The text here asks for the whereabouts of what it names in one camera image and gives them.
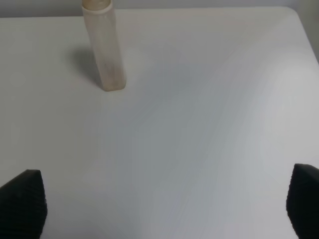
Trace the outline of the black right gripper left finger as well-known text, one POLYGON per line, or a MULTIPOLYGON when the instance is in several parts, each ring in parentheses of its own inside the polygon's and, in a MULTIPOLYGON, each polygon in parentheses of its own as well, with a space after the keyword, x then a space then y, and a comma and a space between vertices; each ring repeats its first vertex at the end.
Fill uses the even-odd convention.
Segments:
POLYGON ((0 237, 39 239, 48 214, 40 170, 25 170, 0 188, 0 237))

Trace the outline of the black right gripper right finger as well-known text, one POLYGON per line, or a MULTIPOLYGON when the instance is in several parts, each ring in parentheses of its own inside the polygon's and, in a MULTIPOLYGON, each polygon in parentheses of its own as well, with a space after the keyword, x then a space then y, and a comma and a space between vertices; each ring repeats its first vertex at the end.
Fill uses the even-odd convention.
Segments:
POLYGON ((319 237, 319 170, 308 164, 295 164, 286 210, 300 239, 319 237))

